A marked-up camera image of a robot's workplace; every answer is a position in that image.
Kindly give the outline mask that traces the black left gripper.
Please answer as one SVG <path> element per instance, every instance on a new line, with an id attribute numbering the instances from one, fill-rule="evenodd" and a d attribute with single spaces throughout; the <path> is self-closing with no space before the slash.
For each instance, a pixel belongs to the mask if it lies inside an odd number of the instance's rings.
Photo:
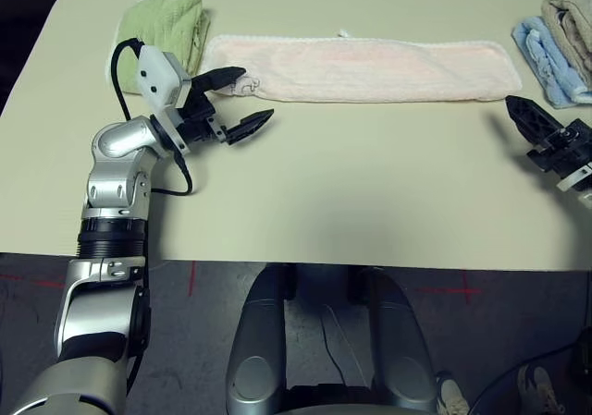
<path id="1" fill-rule="evenodd" d="M 215 118 L 216 110 L 205 93 L 225 88 L 245 73 L 243 67 L 220 67 L 191 79 L 191 88 L 184 105 L 177 109 L 180 123 L 175 126 L 185 142 L 217 140 L 233 145 L 252 136 L 271 118 L 274 109 L 255 112 L 228 129 Z"/>

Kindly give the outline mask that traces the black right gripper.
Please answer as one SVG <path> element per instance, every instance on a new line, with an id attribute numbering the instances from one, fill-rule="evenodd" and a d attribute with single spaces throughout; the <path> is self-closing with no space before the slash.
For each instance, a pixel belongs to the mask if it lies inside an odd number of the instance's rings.
<path id="1" fill-rule="evenodd" d="M 506 97 L 510 119 L 526 140 L 534 140 L 528 158 L 543 172 L 565 179 L 591 162 L 591 127 L 577 118 L 563 126 L 531 99 Z"/>

